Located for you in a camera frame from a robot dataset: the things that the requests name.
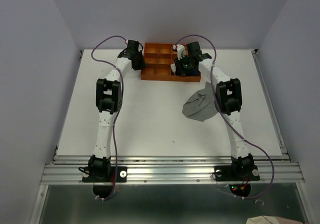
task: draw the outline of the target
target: white platform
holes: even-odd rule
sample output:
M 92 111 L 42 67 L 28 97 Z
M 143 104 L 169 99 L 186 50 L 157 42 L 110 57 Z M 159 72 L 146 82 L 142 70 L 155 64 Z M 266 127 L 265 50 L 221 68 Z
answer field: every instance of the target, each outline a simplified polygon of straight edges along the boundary
M 116 63 L 121 50 L 97 50 L 95 57 Z M 213 56 L 212 50 L 203 50 Z M 279 141 L 268 110 L 251 50 L 218 50 L 216 65 L 242 89 L 241 122 L 245 137 L 270 156 L 281 156 Z M 96 143 L 99 115 L 96 82 L 111 68 L 91 59 L 85 50 L 67 112 L 57 155 L 91 156 Z M 230 156 L 226 125 L 219 114 L 204 122 L 182 114 L 183 104 L 200 83 L 141 80 L 140 71 L 124 79 L 123 106 L 115 135 L 120 156 Z M 263 153 L 251 147 L 254 156 Z

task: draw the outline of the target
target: screw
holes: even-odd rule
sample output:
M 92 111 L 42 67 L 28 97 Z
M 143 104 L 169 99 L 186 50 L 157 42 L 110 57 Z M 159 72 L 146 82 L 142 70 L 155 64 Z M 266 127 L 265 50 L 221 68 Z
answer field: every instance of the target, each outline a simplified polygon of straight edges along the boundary
M 222 177 L 221 170 L 216 170 L 213 174 L 215 174 L 217 177 Z
M 252 174 L 253 174 L 255 177 L 257 177 L 257 176 L 259 176 L 259 171 L 258 171 L 257 169 L 253 169 L 253 170 L 252 170 Z
M 120 172 L 120 177 L 125 178 L 126 176 L 127 176 L 127 172 L 124 171 L 124 170 L 122 170 L 122 171 Z

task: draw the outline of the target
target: white wall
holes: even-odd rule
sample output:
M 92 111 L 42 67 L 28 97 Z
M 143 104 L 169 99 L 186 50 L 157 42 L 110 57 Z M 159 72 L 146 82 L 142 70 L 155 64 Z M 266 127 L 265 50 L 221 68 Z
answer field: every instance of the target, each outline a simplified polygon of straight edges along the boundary
M 79 50 L 53 0 L 0 0 L 0 223 L 28 223 Z
M 288 0 L 258 51 L 290 157 L 320 220 L 320 0 Z
M 81 49 L 124 35 L 174 43 L 203 34 L 219 48 L 258 48 L 286 0 L 54 0 Z M 121 40 L 105 44 L 122 48 Z

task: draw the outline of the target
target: orange tray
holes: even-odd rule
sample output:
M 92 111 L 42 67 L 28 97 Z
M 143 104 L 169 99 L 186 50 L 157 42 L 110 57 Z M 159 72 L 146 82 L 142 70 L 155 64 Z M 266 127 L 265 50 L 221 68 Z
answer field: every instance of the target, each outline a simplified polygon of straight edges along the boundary
M 144 60 L 146 68 L 141 71 L 141 80 L 148 81 L 172 81 L 198 83 L 200 76 L 178 76 L 171 71 L 170 65 L 177 58 L 170 43 L 146 43 L 144 45 Z

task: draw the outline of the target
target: crumpled gray fabric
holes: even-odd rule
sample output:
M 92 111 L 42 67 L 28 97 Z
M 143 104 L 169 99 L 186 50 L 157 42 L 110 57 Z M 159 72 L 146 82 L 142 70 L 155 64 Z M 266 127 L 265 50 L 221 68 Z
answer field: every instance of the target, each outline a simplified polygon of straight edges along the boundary
M 204 89 L 196 91 L 186 101 L 182 113 L 189 119 L 201 122 L 214 117 L 218 113 L 210 82 L 206 82 Z

